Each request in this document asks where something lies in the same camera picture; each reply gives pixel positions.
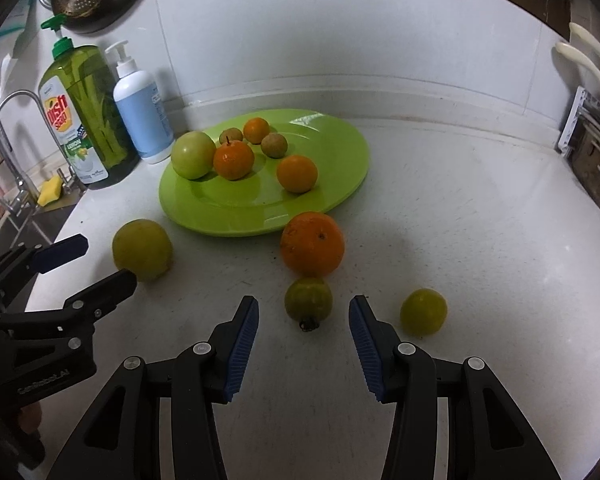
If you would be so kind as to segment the person's hand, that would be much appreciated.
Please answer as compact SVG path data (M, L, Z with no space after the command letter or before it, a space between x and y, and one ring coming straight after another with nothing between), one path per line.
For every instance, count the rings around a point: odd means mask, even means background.
M20 410L19 427L25 434L34 434L42 422L42 406L35 402Z

